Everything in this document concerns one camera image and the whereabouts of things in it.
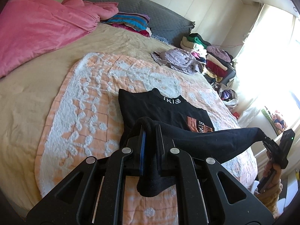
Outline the right hand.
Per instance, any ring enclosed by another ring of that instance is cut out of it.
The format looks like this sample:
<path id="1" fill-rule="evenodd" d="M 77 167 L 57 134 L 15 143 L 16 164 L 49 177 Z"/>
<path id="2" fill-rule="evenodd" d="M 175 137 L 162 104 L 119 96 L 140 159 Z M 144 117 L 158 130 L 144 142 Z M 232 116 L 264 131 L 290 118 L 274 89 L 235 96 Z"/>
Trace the right hand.
<path id="1" fill-rule="evenodd" d="M 262 204 L 265 205 L 268 210 L 270 210 L 273 216 L 275 216 L 278 213 L 277 202 L 283 188 L 281 183 L 282 169 L 279 164 L 271 161 L 271 153 L 269 151 L 267 151 L 266 154 L 269 158 L 269 161 L 264 167 L 263 177 L 268 176 L 268 174 L 271 172 L 271 168 L 274 169 L 275 175 L 265 191 L 262 193 L 255 191 L 254 196 L 257 197 L 258 200 L 260 200 L 260 202 L 262 202 Z"/>

